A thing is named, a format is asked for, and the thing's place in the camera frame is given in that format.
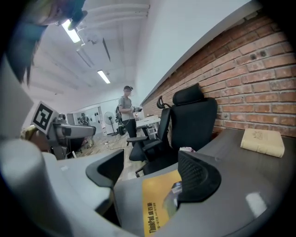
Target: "gray t-shirt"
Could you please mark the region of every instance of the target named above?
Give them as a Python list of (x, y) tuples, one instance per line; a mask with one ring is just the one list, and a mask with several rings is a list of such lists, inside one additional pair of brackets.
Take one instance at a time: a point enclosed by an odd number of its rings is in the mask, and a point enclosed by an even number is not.
[[(118, 105), (122, 106), (123, 109), (130, 109), (131, 100), (129, 98), (124, 98), (123, 96), (119, 98)], [(134, 115), (132, 112), (130, 113), (121, 113), (122, 121), (126, 121), (129, 119), (134, 119)]]

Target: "red brick wall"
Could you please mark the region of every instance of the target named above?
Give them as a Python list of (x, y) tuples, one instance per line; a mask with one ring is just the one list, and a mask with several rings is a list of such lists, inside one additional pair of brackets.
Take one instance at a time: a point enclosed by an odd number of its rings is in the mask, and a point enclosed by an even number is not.
[(296, 137), (296, 61), (285, 35), (259, 15), (225, 31), (180, 66), (144, 102), (145, 116), (161, 114), (156, 101), (199, 83), (218, 103), (213, 132), (258, 128)]

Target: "chair armrest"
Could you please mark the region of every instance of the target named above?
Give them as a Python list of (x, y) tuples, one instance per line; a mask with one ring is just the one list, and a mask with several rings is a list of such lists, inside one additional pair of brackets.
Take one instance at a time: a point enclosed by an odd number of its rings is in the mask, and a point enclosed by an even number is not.
[(126, 139), (128, 143), (136, 143), (136, 142), (143, 142), (148, 140), (148, 137), (130, 137)]
[(143, 151), (145, 152), (145, 151), (147, 151), (147, 150), (149, 150), (149, 149), (151, 149), (151, 148), (153, 148), (153, 147), (155, 147), (155, 146), (160, 145), (161, 143), (162, 143), (161, 140), (157, 140), (157, 141), (155, 141), (155, 142), (151, 142), (151, 143), (147, 144), (147, 145), (144, 146), (142, 149), (143, 149)]
[(148, 128), (148, 125), (137, 127), (137, 129), (140, 129), (140, 128)]

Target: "white table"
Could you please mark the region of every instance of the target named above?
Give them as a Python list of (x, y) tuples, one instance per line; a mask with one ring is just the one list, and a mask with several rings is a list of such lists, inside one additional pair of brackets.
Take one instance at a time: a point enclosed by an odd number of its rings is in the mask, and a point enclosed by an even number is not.
[(152, 125), (153, 132), (150, 134), (154, 135), (154, 138), (156, 139), (156, 134), (159, 126), (160, 118), (157, 115), (153, 115), (150, 117), (146, 117), (142, 120), (136, 121), (136, 127), (146, 126), (146, 125)]

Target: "black pants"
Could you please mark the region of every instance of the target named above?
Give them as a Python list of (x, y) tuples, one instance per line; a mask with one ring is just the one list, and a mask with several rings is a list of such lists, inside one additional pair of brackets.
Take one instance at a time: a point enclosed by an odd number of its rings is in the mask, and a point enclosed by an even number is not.
[(129, 137), (137, 136), (135, 119), (125, 120), (125, 121), (122, 121), (122, 123), (124, 124), (126, 131), (128, 131)]

